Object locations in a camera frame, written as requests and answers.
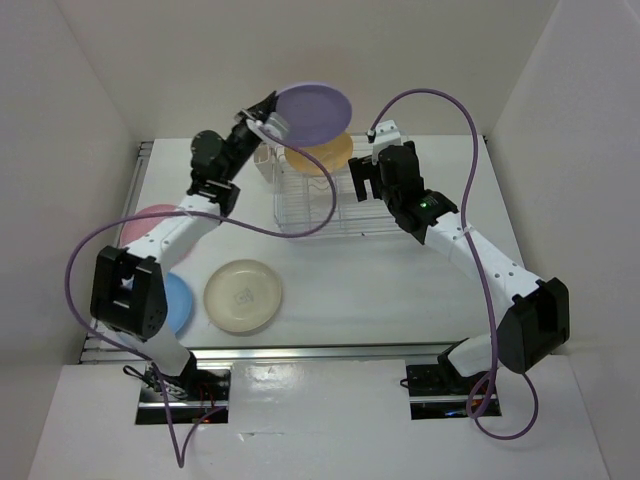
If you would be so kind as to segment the yellow plastic plate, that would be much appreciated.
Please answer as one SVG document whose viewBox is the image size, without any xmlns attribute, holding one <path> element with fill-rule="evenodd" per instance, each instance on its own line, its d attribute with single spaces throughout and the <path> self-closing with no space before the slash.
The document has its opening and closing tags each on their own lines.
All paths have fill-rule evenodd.
<svg viewBox="0 0 640 480">
<path fill-rule="evenodd" d="M 318 160 L 328 172 L 334 172 L 343 168 L 353 156 L 353 140 L 348 133 L 342 133 L 326 144 L 304 147 L 303 151 Z M 323 176 L 322 171 L 313 162 L 294 150 L 286 148 L 285 159 L 301 174 Z"/>
</svg>

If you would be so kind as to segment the purple plastic plate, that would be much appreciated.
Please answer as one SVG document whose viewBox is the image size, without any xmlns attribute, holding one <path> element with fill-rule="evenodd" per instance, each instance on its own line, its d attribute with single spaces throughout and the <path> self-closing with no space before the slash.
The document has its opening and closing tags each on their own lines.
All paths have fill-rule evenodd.
<svg viewBox="0 0 640 480">
<path fill-rule="evenodd" d="M 347 129 L 352 119 L 349 99 L 325 83 L 293 84 L 284 87 L 277 96 L 276 113 L 289 125 L 285 143 L 295 148 L 332 141 Z"/>
</svg>

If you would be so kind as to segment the pink plastic plate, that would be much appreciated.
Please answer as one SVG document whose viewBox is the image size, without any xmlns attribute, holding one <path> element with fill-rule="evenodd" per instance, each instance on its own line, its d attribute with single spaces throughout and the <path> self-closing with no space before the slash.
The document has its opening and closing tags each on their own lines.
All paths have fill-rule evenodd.
<svg viewBox="0 0 640 480">
<path fill-rule="evenodd" d="M 148 206 L 138 212 L 140 214 L 152 214 L 161 212 L 172 212 L 176 209 L 175 205 L 171 204 L 155 204 Z M 148 234 L 153 228 L 155 228 L 160 222 L 165 220 L 165 217 L 153 217 L 138 219 L 131 222 L 127 222 L 122 226 L 118 246 L 120 248 L 128 245 L 129 243 L 139 240 L 146 234 Z"/>
</svg>

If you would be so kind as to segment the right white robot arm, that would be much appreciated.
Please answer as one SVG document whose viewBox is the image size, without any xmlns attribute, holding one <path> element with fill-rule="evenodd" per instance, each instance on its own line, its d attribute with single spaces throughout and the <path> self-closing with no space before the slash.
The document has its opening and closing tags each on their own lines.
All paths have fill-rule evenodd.
<svg viewBox="0 0 640 480">
<path fill-rule="evenodd" d="M 382 200 L 401 230 L 488 288 L 496 332 L 463 340 L 446 352 L 447 362 L 437 369 L 444 390 L 462 391 L 473 375 L 493 365 L 523 374 L 569 339 L 566 285 L 557 278 L 542 280 L 463 225 L 450 199 L 425 188 L 413 142 L 352 158 L 349 169 L 357 200 Z"/>
</svg>

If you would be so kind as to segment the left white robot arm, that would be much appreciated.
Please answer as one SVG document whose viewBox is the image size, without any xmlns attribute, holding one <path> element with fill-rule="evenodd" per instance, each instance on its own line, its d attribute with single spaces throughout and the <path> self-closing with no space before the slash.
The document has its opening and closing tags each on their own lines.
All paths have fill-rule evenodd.
<svg viewBox="0 0 640 480">
<path fill-rule="evenodd" d="M 274 119 L 278 96 L 241 110 L 227 137 L 205 130 L 191 142 L 191 184 L 184 199 L 147 235 L 123 248 L 105 247 L 96 259 L 90 311 L 112 331 L 129 336 L 164 374 L 176 399 L 198 388 L 195 361 L 166 320 L 166 274 L 232 212 L 240 190 L 233 180 L 262 143 L 260 127 Z"/>
</svg>

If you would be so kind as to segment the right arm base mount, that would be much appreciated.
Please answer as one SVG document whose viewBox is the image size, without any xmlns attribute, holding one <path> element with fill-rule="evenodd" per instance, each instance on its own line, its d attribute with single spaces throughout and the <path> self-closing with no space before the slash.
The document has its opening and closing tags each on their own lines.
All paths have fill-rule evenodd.
<svg viewBox="0 0 640 480">
<path fill-rule="evenodd" d="M 407 365 L 406 376 L 399 381 L 411 397 L 467 397 L 486 371 L 462 377 L 439 364 Z"/>
</svg>

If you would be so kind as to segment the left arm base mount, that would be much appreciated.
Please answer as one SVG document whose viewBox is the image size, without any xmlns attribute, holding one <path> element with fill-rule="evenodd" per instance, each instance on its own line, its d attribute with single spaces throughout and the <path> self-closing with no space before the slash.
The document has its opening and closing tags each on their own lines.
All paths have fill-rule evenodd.
<svg viewBox="0 0 640 480">
<path fill-rule="evenodd" d="M 141 385 L 141 403 L 159 403 L 163 401 L 161 386 L 157 376 L 150 367 L 143 372 L 130 365 L 122 368 L 125 375 L 139 380 Z M 200 406 L 211 407 L 229 400 L 231 387 L 231 371 L 228 369 L 206 370 L 187 388 L 179 387 L 168 378 L 164 380 L 165 389 L 170 403 L 197 403 Z"/>
</svg>

